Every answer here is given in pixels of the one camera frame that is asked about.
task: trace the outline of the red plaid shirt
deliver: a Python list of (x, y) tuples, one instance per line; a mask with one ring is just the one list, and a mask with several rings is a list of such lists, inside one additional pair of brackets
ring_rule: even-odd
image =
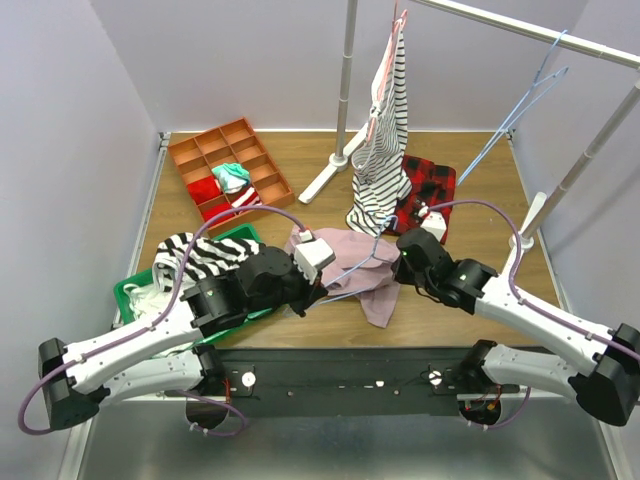
[[(450, 202), (456, 189), (456, 171), (451, 167), (435, 165), (424, 158), (405, 155), (402, 160), (402, 168), (411, 180), (411, 193), (399, 200), (393, 212), (398, 217), (396, 228), (389, 228), (385, 233), (401, 235), (412, 228), (419, 228), (422, 218), (418, 212), (424, 206), (433, 206), (439, 203)], [(444, 208), (439, 212), (449, 226), (449, 217), (452, 208)], [(447, 233), (440, 243), (447, 239)]]

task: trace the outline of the orange plastic organizer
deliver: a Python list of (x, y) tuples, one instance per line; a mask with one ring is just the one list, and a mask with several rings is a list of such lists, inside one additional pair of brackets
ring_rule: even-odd
[[(192, 189), (189, 186), (193, 186), (195, 182), (202, 184), (202, 181), (207, 178), (210, 180), (204, 180), (205, 182), (213, 181), (211, 169), (214, 167), (223, 163), (240, 163), (249, 171), (251, 183), (263, 205), (285, 207), (294, 201), (289, 183), (245, 118), (170, 145), (169, 154), (190, 193)], [(221, 205), (231, 204), (238, 194), (220, 193), (206, 201), (196, 198), (193, 193), (191, 196), (200, 211), (200, 216), (206, 220), (207, 212), (215, 211)], [(230, 228), (251, 222), (268, 213), (255, 210), (229, 216), (211, 226), (209, 234), (219, 235)]]

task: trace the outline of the wooden table surface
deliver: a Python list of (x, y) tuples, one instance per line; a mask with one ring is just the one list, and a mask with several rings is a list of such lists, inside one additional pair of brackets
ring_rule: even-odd
[[(260, 133), (266, 148), (291, 184), (296, 196), (327, 164), (335, 145), (333, 133)], [(172, 135), (172, 142), (189, 137)], [(407, 153), (449, 165), (458, 174), (489, 138), (481, 133), (411, 133)], [(312, 228), (347, 228), (344, 217), (353, 201), (352, 170), (338, 174), (309, 205), (296, 202), (287, 210)], [(527, 202), (511, 151), (502, 140), (481, 165), (456, 190), (456, 199), (490, 201), (520, 225)], [(170, 157), (162, 171), (139, 270), (149, 268), (155, 248), (177, 232), (194, 232), (202, 223)], [(262, 240), (282, 247), (291, 231), (289, 220), (269, 215), (253, 222)], [(474, 258), (502, 268), (509, 252), (509, 227), (493, 211), (481, 206), (453, 210), (446, 248), (454, 259)], [(557, 304), (540, 246), (525, 257), (518, 285)], [(225, 337), (221, 346), (252, 347), (353, 347), (353, 346), (464, 346), (484, 338), (511, 345), (533, 343), (524, 335), (492, 320), (470, 316), (459, 309), (432, 303), (403, 286), (389, 326), (370, 325), (357, 299), (346, 299), (309, 310), (305, 318), (271, 317), (244, 326)]]

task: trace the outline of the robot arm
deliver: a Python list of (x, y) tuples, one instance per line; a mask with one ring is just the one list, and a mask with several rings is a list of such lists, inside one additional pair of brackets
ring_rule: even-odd
[[(288, 304), (304, 316), (305, 309), (326, 295), (321, 271), (334, 259), (323, 240), (298, 245), (292, 256), (266, 247), (238, 269), (207, 277), (186, 290), (159, 324), (151, 315), (83, 342), (65, 345), (56, 338), (44, 342), (39, 348), (41, 378), (62, 364), (76, 362), (43, 386), (50, 428), (82, 423), (97, 414), (101, 404), (165, 390), (206, 388), (224, 376), (213, 347), (151, 357), (237, 327), (251, 312)], [(102, 351), (87, 355), (96, 349)]]
[[(628, 325), (613, 331), (571, 315), (520, 289), (514, 296), (506, 274), (475, 260), (453, 261), (435, 236), (423, 229), (405, 233), (397, 246), (396, 280), (446, 306), (461, 308), (509, 325), (537, 340), (553, 354), (514, 350), (480, 341), (444, 382), (455, 389), (486, 391), (493, 385), (519, 384), (577, 401), (595, 418), (625, 425), (640, 396), (640, 366), (618, 350), (577, 334), (571, 325), (640, 351), (640, 333)], [(531, 308), (523, 302), (533, 305)], [(560, 324), (550, 318), (559, 318)]]

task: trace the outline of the metal pole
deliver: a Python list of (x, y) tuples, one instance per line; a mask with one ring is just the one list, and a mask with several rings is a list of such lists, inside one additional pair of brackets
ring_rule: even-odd
[(347, 26), (344, 33), (344, 51), (342, 53), (342, 77), (340, 79), (340, 99), (338, 103), (338, 126), (336, 128), (336, 160), (341, 160), (344, 151), (347, 108), (349, 106), (349, 83), (351, 82), (351, 59), (353, 57), (353, 38), (356, 33), (356, 13), (358, 0), (349, 0), (347, 7)]
[(607, 143), (607, 140), (611, 138), (611, 135), (618, 129), (620, 124), (631, 113), (633, 107), (635, 107), (640, 101), (640, 80), (636, 82), (629, 94), (625, 97), (622, 103), (618, 106), (616, 111), (611, 115), (611, 118), (598, 132), (596, 137), (592, 140), (587, 149), (580, 155), (578, 161), (571, 167), (569, 173), (562, 179), (551, 196), (544, 202), (544, 205), (540, 211), (536, 214), (531, 222), (527, 225), (522, 233), (523, 238), (528, 239), (536, 232), (542, 222), (549, 216), (555, 206), (562, 200), (562, 198), (569, 190), (569, 187), (574, 184), (580, 174), (587, 168), (589, 163), (595, 158), (600, 149)]
[[(468, 5), (449, 0), (413, 1), (546, 43), (553, 43), (561, 33), (534, 25), (533, 23), (522, 22), (510, 17), (505, 17), (504, 15), (498, 15), (480, 8), (469, 7)], [(640, 68), (640, 56), (638, 55), (632, 55), (631, 53), (616, 50), (615, 48), (609, 48), (605, 45), (574, 37), (573, 35), (563, 35), (558, 42), (558, 46), (627, 67)]]

